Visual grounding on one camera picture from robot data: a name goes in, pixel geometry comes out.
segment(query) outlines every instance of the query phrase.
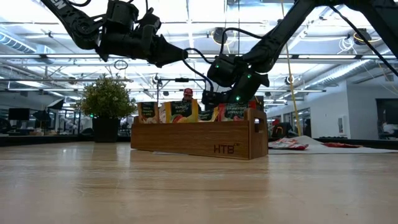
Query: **wooden table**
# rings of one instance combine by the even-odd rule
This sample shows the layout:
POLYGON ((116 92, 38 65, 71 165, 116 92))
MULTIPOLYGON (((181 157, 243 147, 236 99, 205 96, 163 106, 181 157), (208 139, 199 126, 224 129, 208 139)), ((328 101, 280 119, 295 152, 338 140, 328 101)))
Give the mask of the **wooden table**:
POLYGON ((0 223, 396 223, 398 155, 156 156, 125 144, 0 149, 0 223))

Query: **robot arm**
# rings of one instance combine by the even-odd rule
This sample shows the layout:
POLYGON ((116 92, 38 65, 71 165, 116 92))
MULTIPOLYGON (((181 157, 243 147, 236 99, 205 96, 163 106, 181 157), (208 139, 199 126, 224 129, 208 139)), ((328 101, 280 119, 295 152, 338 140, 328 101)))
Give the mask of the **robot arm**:
POLYGON ((393 0, 296 0, 285 18, 248 53, 241 57, 229 57, 221 53, 215 59, 207 76, 220 86, 233 87, 223 93, 204 91, 202 103, 244 102, 254 96, 261 84, 269 87, 267 75, 259 73, 269 72, 273 68, 282 48, 305 18, 317 6, 339 4, 362 12, 392 53, 398 55, 398 23, 395 20, 398 7, 393 0))
POLYGON ((162 67, 188 57, 164 36, 156 35, 162 23, 153 15, 153 8, 138 21, 139 10, 124 1, 109 0, 106 14, 95 17, 73 7, 69 0, 41 1, 58 17, 79 48, 95 49, 105 62, 109 54, 114 54, 162 67))

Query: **wooden box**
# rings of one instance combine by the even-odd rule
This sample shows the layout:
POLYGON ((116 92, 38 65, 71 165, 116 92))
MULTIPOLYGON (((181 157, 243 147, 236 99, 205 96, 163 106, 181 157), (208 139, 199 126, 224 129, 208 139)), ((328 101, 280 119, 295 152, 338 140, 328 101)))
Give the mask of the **wooden box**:
POLYGON ((197 156, 255 159, 268 154, 267 117, 246 109, 244 121, 139 124, 134 120, 131 148, 197 156))

